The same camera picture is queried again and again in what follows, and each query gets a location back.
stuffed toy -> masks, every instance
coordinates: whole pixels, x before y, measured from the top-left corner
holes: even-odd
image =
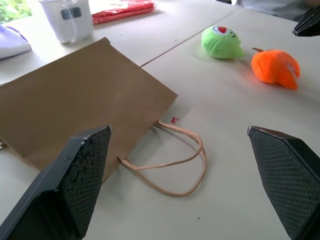
[[[251,61],[256,77],[268,84],[280,84],[287,89],[297,90],[300,76],[298,62],[285,51],[253,48],[258,51]]]
[[[240,47],[238,35],[224,26],[211,26],[203,31],[201,36],[202,48],[211,56],[218,59],[234,59],[244,55]]]

red fabric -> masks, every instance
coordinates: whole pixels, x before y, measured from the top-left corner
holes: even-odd
[[[155,4],[149,0],[123,1],[123,7],[109,9],[92,14],[93,24],[102,24],[118,19],[150,13],[155,10]]]

white object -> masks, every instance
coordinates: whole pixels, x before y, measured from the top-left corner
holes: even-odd
[[[305,0],[237,0],[237,5],[283,19],[299,21],[311,8]]]
[[[18,32],[0,25],[0,59],[31,50],[30,44]]]
[[[39,0],[61,44],[77,43],[93,34],[88,0]]]

white table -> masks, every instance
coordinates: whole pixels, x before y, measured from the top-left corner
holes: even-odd
[[[178,124],[202,136],[211,161],[203,191],[195,199],[166,203],[168,212],[182,214],[159,211],[167,219],[156,219],[157,225],[180,223],[187,229],[181,233],[170,228],[162,238],[288,240],[264,192],[247,127],[299,137],[320,156],[320,38],[296,37],[292,29],[297,23],[247,9],[217,24],[239,35],[243,58],[209,57],[201,49],[198,34],[144,66],[179,95],[173,105],[181,111],[175,116],[181,118]],[[294,56],[301,66],[298,91],[258,81],[250,64],[255,53],[252,47],[281,49]],[[198,222],[196,214],[201,214]]]
[[[32,52],[0,61],[0,84],[12,81],[103,37],[139,66],[237,10],[213,0],[156,0],[157,11],[96,25],[94,35],[78,44],[59,44],[39,5],[35,16],[8,23],[30,42]]]
[[[320,73],[314,50],[319,38],[294,37],[294,22],[245,9],[218,24],[237,32],[245,57],[235,61],[210,58],[201,49],[200,34],[192,37],[191,33],[184,40],[191,39],[175,48],[172,45],[163,55],[157,53],[161,56],[143,67],[179,94],[163,120],[178,117],[177,125],[202,136],[209,156],[203,184],[190,197],[172,198],[146,187],[120,167],[101,188],[86,239],[289,239],[263,189],[246,131],[249,125],[280,130],[302,138],[320,155]],[[295,92],[258,82],[250,68],[251,47],[283,49],[297,58],[302,71],[300,89]],[[156,128],[130,159],[136,165],[152,165],[191,153],[185,143]],[[13,157],[6,151],[0,152],[0,189],[4,193],[0,203],[5,206],[0,208],[0,222],[36,175],[9,158]],[[201,167],[197,158],[145,173],[161,186],[182,192],[194,183]]]

